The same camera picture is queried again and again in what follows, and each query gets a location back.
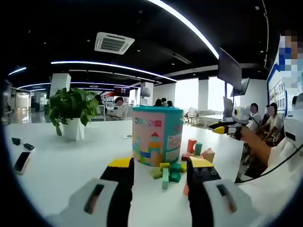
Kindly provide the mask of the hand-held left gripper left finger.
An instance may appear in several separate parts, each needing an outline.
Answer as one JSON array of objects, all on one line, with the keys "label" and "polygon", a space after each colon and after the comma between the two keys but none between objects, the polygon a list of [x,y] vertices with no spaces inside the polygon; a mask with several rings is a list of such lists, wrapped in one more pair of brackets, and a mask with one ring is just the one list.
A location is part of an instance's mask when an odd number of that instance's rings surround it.
[{"label": "hand-held left gripper left finger", "polygon": [[126,227],[133,199],[134,159],[108,164],[69,198],[65,209],[46,218],[53,227]]}]

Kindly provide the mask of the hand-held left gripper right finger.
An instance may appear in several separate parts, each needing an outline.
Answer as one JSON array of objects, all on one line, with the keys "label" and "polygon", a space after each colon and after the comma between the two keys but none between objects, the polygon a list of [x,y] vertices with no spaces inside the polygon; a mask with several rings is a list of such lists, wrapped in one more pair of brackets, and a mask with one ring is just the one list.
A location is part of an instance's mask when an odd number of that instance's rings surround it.
[{"label": "hand-held left gripper right finger", "polygon": [[187,160],[188,200],[193,227],[257,227],[251,198],[229,179],[222,179],[209,161]]}]

